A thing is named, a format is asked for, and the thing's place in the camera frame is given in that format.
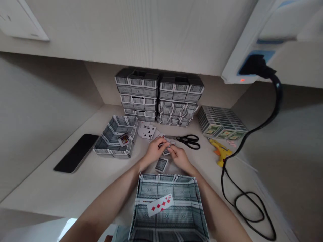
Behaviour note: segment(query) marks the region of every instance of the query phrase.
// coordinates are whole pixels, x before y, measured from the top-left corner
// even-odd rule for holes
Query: finger
[[[175,151],[174,151],[174,150],[172,150],[171,148],[167,148],[167,150],[168,150],[168,152],[171,154],[172,159],[174,160],[174,159],[177,157],[177,155],[176,155]]]
[[[180,148],[178,148],[176,145],[171,145],[171,149],[177,154]]]
[[[169,146],[170,144],[171,143],[169,142],[163,143],[163,145],[160,147],[160,150],[164,151],[167,148],[167,146]]]
[[[156,143],[160,144],[160,143],[165,143],[165,142],[167,142],[167,140],[166,140],[166,139],[164,139],[164,137],[161,137],[161,136],[160,136],[160,137],[155,138],[153,142],[156,142]]]

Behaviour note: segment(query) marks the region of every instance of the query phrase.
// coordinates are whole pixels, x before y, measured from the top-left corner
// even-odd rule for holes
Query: card box structure
[[[172,194],[175,205],[149,217],[147,204]],[[142,174],[129,241],[210,241],[196,178]]]
[[[138,122],[137,117],[114,115],[95,143],[93,151],[100,155],[119,159],[130,158],[137,138]],[[130,133],[129,142],[126,146],[121,147],[118,138],[125,133]]]

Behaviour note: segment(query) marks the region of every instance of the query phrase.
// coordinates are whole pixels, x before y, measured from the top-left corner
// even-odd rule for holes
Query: black scissor handle
[[[201,148],[199,143],[196,143],[194,141],[189,141],[189,142],[183,142],[184,144],[186,144],[188,147],[190,147],[193,150],[198,150],[199,148]]]
[[[189,134],[187,136],[183,136],[183,137],[177,137],[176,138],[178,141],[192,141],[192,142],[197,142],[199,140],[199,138],[196,135],[193,134]]]

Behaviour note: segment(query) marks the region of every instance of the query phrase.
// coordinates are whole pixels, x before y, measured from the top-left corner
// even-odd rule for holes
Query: yellow glue gun
[[[209,139],[209,142],[211,143],[211,145],[217,148],[217,150],[214,151],[214,153],[220,156],[220,160],[217,162],[217,164],[218,166],[223,167],[224,159],[227,156],[232,155],[232,151],[214,139]]]

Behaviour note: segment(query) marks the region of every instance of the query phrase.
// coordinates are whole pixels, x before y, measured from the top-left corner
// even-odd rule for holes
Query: hand
[[[151,163],[153,163],[154,161],[158,160],[161,157],[163,151],[169,145],[170,145],[170,143],[167,142],[167,140],[165,140],[163,137],[157,137],[152,142],[150,142],[147,152],[146,152],[145,156],[143,157],[143,159],[147,163],[146,165],[148,166]]]
[[[171,154],[177,167],[181,168],[186,173],[190,173],[194,166],[188,160],[185,150],[175,145],[171,145],[171,147],[167,148],[167,150]]]

